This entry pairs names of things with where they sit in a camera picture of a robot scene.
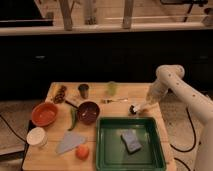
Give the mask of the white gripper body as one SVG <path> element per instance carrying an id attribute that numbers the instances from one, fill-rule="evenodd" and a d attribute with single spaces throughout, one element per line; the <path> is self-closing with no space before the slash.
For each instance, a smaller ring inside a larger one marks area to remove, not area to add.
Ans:
<path id="1" fill-rule="evenodd" d="M 158 103 L 168 92 L 168 87 L 156 79 L 149 87 L 146 95 L 146 101 L 148 104 Z"/>

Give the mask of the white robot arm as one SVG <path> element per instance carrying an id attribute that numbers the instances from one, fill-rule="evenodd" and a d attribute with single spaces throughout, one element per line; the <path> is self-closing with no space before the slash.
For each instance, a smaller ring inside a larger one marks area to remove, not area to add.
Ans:
<path id="1" fill-rule="evenodd" d="M 194 171 L 213 171 L 213 101 L 182 78 L 185 70 L 181 65 L 161 65 L 156 69 L 156 80 L 150 85 L 146 101 L 158 103 L 169 89 L 195 114 L 204 128 L 196 153 Z"/>

